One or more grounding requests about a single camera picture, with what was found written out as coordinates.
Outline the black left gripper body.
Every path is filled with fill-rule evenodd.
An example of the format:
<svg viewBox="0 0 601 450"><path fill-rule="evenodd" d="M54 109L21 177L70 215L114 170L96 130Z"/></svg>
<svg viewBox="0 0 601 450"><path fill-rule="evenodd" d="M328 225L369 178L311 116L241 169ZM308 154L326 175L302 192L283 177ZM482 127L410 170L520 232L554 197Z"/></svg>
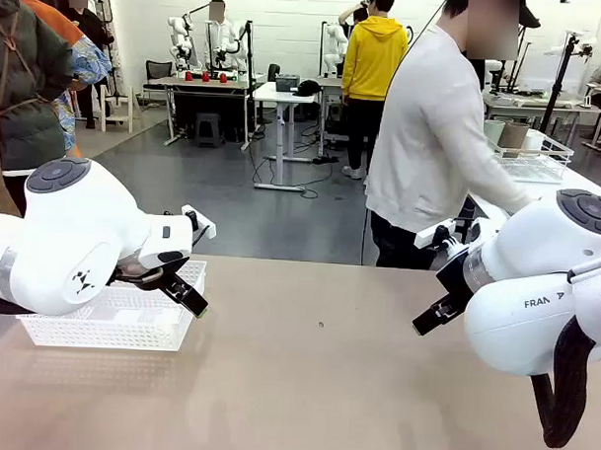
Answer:
<svg viewBox="0 0 601 450"><path fill-rule="evenodd" d="M179 276L187 261L188 258L181 258L140 273L120 267L113 272L111 282L129 283L143 290L189 291L190 285Z"/></svg>

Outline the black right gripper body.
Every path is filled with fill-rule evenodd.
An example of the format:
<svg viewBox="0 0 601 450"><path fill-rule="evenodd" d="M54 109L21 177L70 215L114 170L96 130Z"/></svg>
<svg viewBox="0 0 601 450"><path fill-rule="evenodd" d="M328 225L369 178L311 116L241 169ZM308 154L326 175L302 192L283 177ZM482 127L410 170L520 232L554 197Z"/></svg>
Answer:
<svg viewBox="0 0 601 450"><path fill-rule="evenodd" d="M474 253L468 248L453 251L447 256L446 263L436 273L436 278L445 289L442 302L468 303L474 295L474 290L467 281L469 271L466 262Z"/></svg>

